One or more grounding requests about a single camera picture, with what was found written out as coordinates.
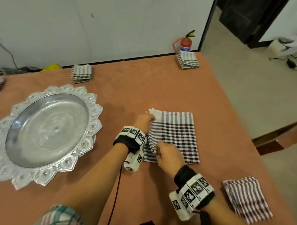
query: electrical cable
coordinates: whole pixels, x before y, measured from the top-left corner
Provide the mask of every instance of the electrical cable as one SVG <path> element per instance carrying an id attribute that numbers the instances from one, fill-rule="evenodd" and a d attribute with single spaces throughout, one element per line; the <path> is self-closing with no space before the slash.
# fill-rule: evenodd
<path id="1" fill-rule="evenodd" d="M 13 54 L 12 54 L 6 47 L 4 47 L 1 43 L 0 43 L 0 47 L 3 48 L 4 51 L 8 52 L 8 53 L 11 55 L 13 64 L 15 65 L 15 68 L 17 69 L 18 67 L 17 67 L 17 65 L 16 65 L 16 63 L 15 63 L 15 59 L 14 59 L 14 57 L 13 57 Z"/>
<path id="2" fill-rule="evenodd" d="M 112 214 L 113 214 L 113 211 L 114 211 L 114 207 L 116 206 L 116 198 L 118 197 L 118 192 L 119 192 L 119 187 L 120 187 L 120 180 L 121 180 L 121 174 L 122 174 L 122 168 L 123 167 L 121 166 L 118 187 L 116 189 L 116 196 L 114 198 L 113 207 L 112 207 L 111 214 L 110 214 L 109 221 L 108 221 L 107 225 L 109 225 L 110 222 L 111 222 L 111 218 L 112 218 Z"/>

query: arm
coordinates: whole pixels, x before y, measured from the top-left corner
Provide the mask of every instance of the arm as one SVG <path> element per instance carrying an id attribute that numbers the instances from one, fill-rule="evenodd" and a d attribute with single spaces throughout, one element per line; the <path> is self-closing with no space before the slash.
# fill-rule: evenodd
<path id="1" fill-rule="evenodd" d="M 177 172 L 185 165 L 181 152 L 173 144 L 158 143 L 158 165 L 174 179 Z M 245 225 L 228 207 L 222 205 L 215 197 L 201 208 L 209 214 L 213 225 Z"/>
<path id="2" fill-rule="evenodd" d="M 152 114 L 142 114 L 134 126 L 145 134 L 151 129 Z M 83 218 L 84 225 L 96 225 L 111 193 L 128 148 L 122 143 L 111 150 L 77 183 L 70 195 L 62 201 Z"/>

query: sleeve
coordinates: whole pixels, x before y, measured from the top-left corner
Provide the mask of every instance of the sleeve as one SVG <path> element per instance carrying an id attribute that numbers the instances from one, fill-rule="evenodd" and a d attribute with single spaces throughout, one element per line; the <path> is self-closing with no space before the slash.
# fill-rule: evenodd
<path id="1" fill-rule="evenodd" d="M 70 207 L 54 205 L 34 225 L 83 225 L 83 221 Z"/>

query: hand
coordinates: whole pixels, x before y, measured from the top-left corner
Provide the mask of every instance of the hand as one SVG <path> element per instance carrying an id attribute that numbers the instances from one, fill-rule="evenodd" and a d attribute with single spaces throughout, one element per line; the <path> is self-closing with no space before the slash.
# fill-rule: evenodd
<path id="1" fill-rule="evenodd" d="M 158 165 L 174 179 L 175 175 L 186 163 L 181 152 L 173 144 L 158 142 L 159 154 L 156 155 Z"/>
<path id="2" fill-rule="evenodd" d="M 145 113 L 141 114 L 136 122 L 134 123 L 134 127 L 140 129 L 145 135 L 150 131 L 152 121 L 154 121 L 156 118 L 153 114 Z"/>

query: ornate tray rim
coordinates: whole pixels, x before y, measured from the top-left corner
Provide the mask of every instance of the ornate tray rim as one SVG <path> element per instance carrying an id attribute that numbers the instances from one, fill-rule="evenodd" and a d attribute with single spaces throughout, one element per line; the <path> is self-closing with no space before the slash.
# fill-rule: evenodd
<path id="1" fill-rule="evenodd" d="M 87 106 L 89 111 L 89 123 L 79 143 L 65 156 L 41 167 L 27 168 L 13 163 L 7 156 L 5 142 L 8 131 L 15 119 L 31 104 L 36 101 L 55 94 L 71 94 L 79 97 Z M 98 119 L 103 107 L 96 104 L 96 94 L 87 93 L 85 86 L 73 87 L 71 84 L 56 87 L 49 86 L 43 92 L 32 93 L 25 102 L 13 105 L 10 114 L 0 120 L 0 181 L 12 180 L 16 190 L 19 190 L 32 181 L 46 186 L 57 174 L 57 172 L 72 171 L 78 157 L 92 150 L 95 143 L 96 133 L 102 128 Z"/>

